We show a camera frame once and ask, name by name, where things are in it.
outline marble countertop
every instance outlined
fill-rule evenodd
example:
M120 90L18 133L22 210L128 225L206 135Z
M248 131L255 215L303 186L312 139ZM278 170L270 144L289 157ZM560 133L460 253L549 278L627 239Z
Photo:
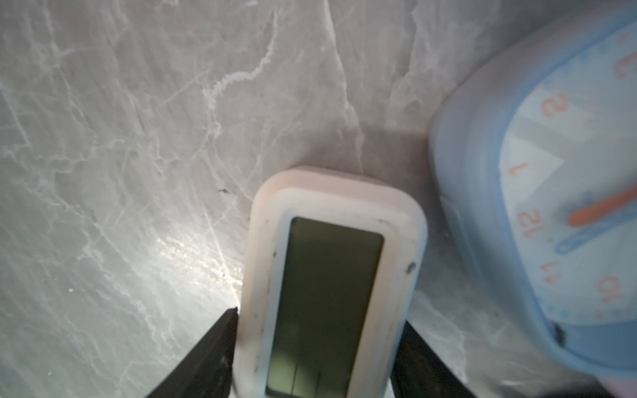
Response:
M3 1L0 396L144 396L238 304L252 199L297 165L421 203L409 320L478 397L587 382L465 273L427 134L480 65L588 3Z

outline black object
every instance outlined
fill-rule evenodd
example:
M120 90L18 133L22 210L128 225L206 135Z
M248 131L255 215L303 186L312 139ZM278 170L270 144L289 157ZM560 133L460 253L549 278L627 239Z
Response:
M409 322L390 379L396 398L475 398Z
M238 322L237 309L227 309L147 398L227 398Z
M228 398L238 319L236 308L227 310L147 398ZM396 398L475 398L409 322L391 382Z

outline number 2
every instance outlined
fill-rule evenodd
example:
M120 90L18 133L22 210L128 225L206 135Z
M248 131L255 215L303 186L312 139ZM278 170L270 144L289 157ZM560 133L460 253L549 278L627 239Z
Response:
M565 93L542 101L542 115L546 118L568 111L568 96Z
M534 209L533 215L530 215L529 213L520 213L518 215L518 221L520 222L522 228L526 228L529 226L529 224L527 224L525 220L527 220L531 224L539 224L542 221L542 217L540 216L540 212L537 209Z

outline orange clock hand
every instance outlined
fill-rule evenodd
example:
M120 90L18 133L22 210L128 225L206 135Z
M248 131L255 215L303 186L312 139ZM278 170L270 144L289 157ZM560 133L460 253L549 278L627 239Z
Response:
M567 220L568 225L577 228L593 224L595 221L601 220L635 199L637 199L637 187L625 190L621 194L572 212Z

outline white plastic frame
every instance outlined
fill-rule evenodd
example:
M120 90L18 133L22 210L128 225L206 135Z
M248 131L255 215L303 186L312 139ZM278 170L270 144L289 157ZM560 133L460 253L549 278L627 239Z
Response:
M269 360L294 217L381 234L348 398L380 397L403 332L427 243L427 222L408 194L379 181L314 167L274 175L252 205L233 378L238 398L265 397Z

